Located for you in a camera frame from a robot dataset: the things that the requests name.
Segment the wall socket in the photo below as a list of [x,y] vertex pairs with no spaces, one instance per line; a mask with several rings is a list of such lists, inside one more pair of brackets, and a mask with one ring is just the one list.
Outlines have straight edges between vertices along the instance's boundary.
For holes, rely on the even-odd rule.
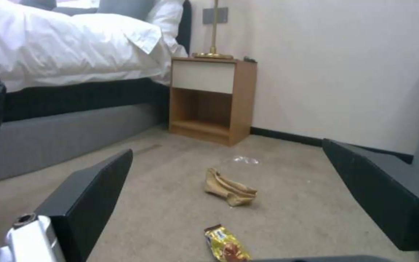
[[[209,25],[213,23],[214,19],[214,8],[203,9],[203,25]],[[225,24],[228,22],[229,8],[221,7],[218,8],[218,24]]]

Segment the white wall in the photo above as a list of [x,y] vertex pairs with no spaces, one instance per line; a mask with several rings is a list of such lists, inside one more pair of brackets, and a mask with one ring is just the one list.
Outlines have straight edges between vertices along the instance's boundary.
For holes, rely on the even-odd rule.
[[[191,50],[211,26],[191,0]],[[221,0],[218,51],[258,60],[253,126],[413,154],[419,0]]]

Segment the gold wrapper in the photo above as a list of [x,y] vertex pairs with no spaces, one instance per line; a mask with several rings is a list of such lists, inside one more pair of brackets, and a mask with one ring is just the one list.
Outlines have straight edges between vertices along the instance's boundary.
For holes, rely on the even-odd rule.
[[246,249],[222,225],[205,229],[205,237],[211,252],[220,262],[246,262],[251,260]]

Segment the white drawer front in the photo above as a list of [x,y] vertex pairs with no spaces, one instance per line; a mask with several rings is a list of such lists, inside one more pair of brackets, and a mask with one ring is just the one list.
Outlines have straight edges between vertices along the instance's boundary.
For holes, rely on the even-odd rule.
[[172,86],[232,94],[235,64],[174,61]]

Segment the lamp stand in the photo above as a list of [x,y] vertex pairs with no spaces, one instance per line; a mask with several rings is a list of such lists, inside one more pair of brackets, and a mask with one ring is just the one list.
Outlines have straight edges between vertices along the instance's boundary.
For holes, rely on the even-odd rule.
[[216,29],[218,28],[218,3],[219,0],[214,0],[214,17],[213,17],[213,36],[211,38],[211,48],[209,53],[193,53],[196,58],[218,58],[218,59],[234,59],[231,55],[222,55],[216,49]]

